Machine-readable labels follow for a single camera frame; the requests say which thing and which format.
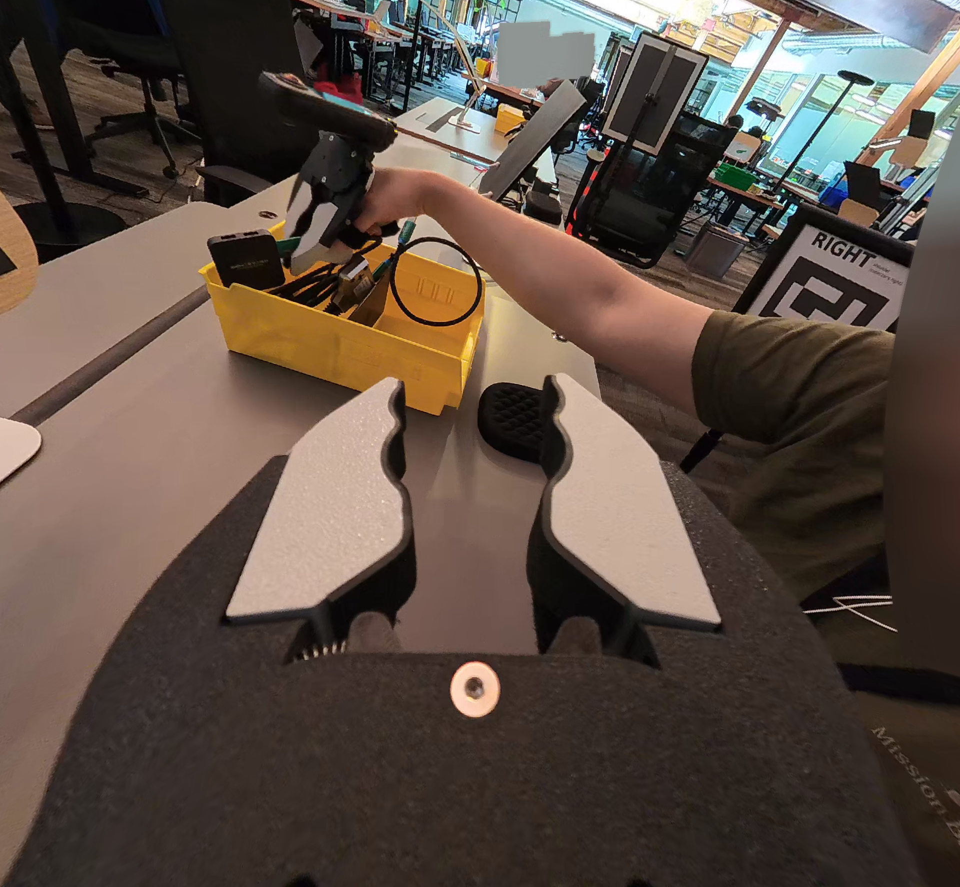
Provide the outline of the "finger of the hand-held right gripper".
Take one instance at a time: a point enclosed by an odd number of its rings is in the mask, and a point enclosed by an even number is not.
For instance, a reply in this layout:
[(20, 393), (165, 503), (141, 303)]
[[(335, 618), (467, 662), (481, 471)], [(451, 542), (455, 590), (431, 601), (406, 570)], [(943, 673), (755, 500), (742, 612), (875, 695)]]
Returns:
[(286, 208), (286, 238), (320, 238), (322, 222), (315, 219), (319, 204), (315, 196), (321, 192), (322, 181), (318, 174), (313, 171), (297, 174)]
[(349, 262), (355, 249), (343, 242), (343, 232), (351, 226), (355, 206), (319, 202), (315, 219), (321, 221), (319, 238), (297, 237), (298, 244), (290, 256), (290, 272), (294, 277), (306, 274), (318, 264), (337, 266)]

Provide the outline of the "black port box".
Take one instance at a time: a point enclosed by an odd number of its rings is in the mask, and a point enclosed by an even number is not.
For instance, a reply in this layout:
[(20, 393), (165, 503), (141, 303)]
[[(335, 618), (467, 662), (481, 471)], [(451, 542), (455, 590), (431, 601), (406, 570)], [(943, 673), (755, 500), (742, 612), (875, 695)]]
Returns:
[(222, 287), (270, 291), (286, 282), (278, 241), (258, 228), (208, 238), (207, 249)]

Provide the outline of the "yellow plastic bin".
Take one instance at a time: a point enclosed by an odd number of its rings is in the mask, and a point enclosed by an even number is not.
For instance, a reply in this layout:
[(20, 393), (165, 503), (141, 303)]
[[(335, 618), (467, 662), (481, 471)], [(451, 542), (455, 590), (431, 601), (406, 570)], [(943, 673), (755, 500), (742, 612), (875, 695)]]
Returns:
[(347, 310), (335, 305), (343, 266), (318, 264), (270, 291), (226, 289), (212, 262), (199, 270), (233, 353), (363, 392), (386, 377), (402, 380), (406, 402), (439, 415), (458, 408), (467, 388), (483, 323), (486, 284), (472, 272), (419, 256), (424, 244), (454, 248), (444, 238), (415, 237), (395, 245), (369, 237), (359, 250), (361, 279), (370, 293), (390, 277), (385, 312), (375, 327), (349, 321), (366, 297)]

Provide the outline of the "person's right hand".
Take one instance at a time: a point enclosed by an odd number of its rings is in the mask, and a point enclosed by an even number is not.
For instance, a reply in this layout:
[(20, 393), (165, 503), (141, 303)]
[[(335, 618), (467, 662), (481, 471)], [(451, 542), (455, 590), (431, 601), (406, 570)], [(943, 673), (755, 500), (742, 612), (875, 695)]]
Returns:
[(439, 221), (462, 185), (440, 173), (413, 168), (378, 170), (363, 197), (354, 228), (382, 232), (403, 219), (427, 216)]

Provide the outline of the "dark bin divider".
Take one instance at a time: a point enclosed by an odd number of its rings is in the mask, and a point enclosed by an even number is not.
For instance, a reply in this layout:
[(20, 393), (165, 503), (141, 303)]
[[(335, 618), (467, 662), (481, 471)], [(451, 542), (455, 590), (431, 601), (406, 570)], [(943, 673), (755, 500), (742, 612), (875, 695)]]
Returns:
[(374, 328), (383, 316), (390, 294), (390, 276), (384, 273), (365, 298), (349, 314), (348, 320), (364, 327)]

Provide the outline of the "black office chair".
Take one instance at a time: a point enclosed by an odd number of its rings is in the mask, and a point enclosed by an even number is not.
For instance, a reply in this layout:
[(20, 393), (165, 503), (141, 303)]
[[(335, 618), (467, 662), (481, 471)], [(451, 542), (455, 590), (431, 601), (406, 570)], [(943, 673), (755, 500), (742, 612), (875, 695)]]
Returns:
[(290, 0), (160, 0), (202, 147), (203, 197), (230, 208), (298, 173), (318, 130), (289, 124), (262, 72), (305, 76)]
[(174, 181), (177, 165), (169, 148), (166, 130), (178, 135), (183, 130), (158, 113), (156, 101), (164, 100), (155, 90), (162, 80), (173, 89), (182, 69), (163, 15), (160, 0), (53, 0), (57, 35), (68, 50), (78, 50), (104, 63), (107, 77), (126, 74), (136, 77), (141, 87), (143, 108), (133, 114), (105, 116), (83, 140), (87, 153), (95, 155), (100, 140), (135, 132), (148, 133), (162, 150), (166, 165), (163, 175)]

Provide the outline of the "black tilted panel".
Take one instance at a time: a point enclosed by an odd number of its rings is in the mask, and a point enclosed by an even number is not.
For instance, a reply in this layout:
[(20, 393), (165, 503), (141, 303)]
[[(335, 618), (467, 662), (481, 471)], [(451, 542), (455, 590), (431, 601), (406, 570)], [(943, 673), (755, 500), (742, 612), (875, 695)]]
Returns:
[(570, 122), (581, 122), (588, 105), (575, 84), (565, 79), (486, 171), (478, 193), (494, 202), (502, 200)]

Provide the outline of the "olive green shirt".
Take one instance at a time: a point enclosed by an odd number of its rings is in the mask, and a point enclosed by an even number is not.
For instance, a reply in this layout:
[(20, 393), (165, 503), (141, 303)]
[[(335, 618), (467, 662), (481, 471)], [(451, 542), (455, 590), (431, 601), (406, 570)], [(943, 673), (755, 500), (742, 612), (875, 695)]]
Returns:
[[(891, 593), (883, 436), (892, 333), (843, 323), (707, 319), (692, 357), (699, 421), (767, 448), (729, 518), (804, 608)], [(958, 885), (958, 678), (911, 665), (902, 641), (848, 613), (808, 616), (853, 692), (927, 885)]]

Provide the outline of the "black round base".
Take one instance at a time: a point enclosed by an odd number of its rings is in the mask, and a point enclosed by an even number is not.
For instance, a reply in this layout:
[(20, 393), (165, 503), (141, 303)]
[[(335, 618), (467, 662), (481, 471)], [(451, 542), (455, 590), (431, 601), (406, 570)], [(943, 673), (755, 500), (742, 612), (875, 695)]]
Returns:
[(18, 204), (13, 210), (30, 233), (41, 265), (128, 228), (119, 215), (91, 204), (67, 202), (65, 212), (60, 212), (36, 201)]

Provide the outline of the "grey waste bin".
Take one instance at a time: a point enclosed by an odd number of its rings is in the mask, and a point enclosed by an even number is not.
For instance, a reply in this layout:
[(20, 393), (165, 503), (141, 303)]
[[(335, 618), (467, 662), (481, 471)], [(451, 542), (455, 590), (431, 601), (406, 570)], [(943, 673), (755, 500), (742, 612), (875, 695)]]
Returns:
[(749, 246), (747, 237), (714, 221), (705, 221), (683, 258), (690, 271), (723, 281), (738, 257)]

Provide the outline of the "wooden curved panel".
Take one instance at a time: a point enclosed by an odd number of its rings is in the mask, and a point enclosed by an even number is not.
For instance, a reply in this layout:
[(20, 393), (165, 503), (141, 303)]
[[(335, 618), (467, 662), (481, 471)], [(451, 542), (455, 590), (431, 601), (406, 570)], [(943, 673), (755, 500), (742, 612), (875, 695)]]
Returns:
[(1, 194), (1, 314), (16, 309), (30, 297), (39, 270), (34, 240), (18, 212)]

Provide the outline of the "black white marker board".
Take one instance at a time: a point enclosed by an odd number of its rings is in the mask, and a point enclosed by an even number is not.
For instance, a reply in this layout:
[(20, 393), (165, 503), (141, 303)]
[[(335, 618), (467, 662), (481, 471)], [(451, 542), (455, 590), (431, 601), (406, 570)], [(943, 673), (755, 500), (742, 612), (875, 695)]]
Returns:
[(915, 245), (802, 205), (732, 311), (895, 333)]

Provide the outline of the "grey flat panel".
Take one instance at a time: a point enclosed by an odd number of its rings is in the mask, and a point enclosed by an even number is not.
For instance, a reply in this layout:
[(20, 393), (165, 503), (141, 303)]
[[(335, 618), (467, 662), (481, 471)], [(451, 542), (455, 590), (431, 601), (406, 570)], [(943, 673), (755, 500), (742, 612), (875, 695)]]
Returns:
[(959, 675), (959, 147), (950, 141), (906, 283), (884, 439), (894, 622), (912, 666)]

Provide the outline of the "white flat object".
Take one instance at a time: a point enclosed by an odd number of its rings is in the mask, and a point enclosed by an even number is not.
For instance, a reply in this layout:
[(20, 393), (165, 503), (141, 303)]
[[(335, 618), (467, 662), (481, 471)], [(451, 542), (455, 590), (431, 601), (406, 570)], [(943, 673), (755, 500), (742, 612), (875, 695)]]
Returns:
[(42, 434), (25, 422), (1, 418), (1, 483), (24, 468), (42, 448)]

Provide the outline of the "white framed black board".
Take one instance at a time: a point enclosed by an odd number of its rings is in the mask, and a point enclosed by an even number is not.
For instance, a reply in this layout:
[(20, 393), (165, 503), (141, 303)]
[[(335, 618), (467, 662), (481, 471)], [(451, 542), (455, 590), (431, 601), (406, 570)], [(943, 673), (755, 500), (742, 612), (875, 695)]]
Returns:
[(642, 32), (606, 108), (601, 136), (657, 155), (709, 62), (705, 53)]

